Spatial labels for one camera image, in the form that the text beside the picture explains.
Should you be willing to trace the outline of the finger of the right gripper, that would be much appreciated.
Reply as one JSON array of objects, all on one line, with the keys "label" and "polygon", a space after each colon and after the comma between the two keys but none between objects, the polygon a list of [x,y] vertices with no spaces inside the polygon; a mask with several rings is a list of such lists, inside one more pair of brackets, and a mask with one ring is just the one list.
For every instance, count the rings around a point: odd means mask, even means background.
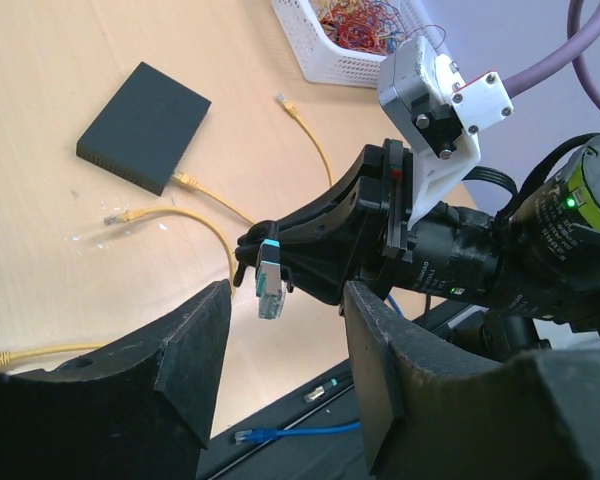
[{"label": "finger of the right gripper", "polygon": [[338,305],[345,284],[357,281],[385,300],[395,286],[395,248],[381,234],[244,234],[235,250],[238,286],[248,267],[280,267],[292,287],[327,304]]},{"label": "finger of the right gripper", "polygon": [[358,232],[371,233],[371,220],[386,224],[392,190],[398,180],[398,145],[366,145],[345,175],[308,205],[279,220],[265,220],[249,229],[249,248],[274,240],[283,250],[326,245],[340,230],[351,242]]}]

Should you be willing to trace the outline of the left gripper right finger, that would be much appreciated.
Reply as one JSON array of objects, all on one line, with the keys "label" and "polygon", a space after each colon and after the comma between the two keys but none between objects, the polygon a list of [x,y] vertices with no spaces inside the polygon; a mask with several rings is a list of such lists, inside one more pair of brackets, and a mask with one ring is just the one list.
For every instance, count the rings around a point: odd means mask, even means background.
[{"label": "left gripper right finger", "polygon": [[379,479],[600,479],[600,349],[499,363],[343,294],[366,464]]}]

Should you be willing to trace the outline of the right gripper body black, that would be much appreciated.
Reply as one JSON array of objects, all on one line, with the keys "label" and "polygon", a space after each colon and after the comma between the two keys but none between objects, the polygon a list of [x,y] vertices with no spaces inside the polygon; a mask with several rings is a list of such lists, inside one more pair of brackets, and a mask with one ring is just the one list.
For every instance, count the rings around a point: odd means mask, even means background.
[{"label": "right gripper body black", "polygon": [[358,160],[355,211],[363,220],[354,279],[381,298],[394,287],[443,298],[486,294],[499,256],[490,217],[440,202],[409,226],[411,152],[387,140],[364,146]]}]

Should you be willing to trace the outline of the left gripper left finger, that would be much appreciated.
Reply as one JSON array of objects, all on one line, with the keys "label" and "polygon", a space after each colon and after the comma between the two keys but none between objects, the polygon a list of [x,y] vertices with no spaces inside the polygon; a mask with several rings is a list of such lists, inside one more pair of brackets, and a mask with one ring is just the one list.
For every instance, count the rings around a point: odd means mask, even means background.
[{"label": "left gripper left finger", "polygon": [[231,318],[227,281],[51,370],[0,373],[0,479],[192,479]]}]

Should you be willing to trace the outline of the small black network switch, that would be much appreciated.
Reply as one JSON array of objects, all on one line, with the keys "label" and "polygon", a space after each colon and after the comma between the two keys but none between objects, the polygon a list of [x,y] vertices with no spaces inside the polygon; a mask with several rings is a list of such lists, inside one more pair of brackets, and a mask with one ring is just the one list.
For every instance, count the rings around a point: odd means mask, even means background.
[{"label": "small black network switch", "polygon": [[76,143],[76,155],[156,196],[211,101],[141,62]]}]

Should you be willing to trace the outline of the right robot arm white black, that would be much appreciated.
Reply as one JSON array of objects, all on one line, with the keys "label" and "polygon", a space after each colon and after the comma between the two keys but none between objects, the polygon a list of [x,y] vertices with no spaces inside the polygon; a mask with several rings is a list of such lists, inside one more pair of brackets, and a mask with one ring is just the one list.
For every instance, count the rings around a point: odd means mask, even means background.
[{"label": "right robot arm white black", "polygon": [[358,281],[600,336],[600,133],[556,147],[493,215],[439,202],[418,217],[414,176],[400,141],[364,147],[318,199],[238,239],[235,281],[254,268],[328,305]]}]

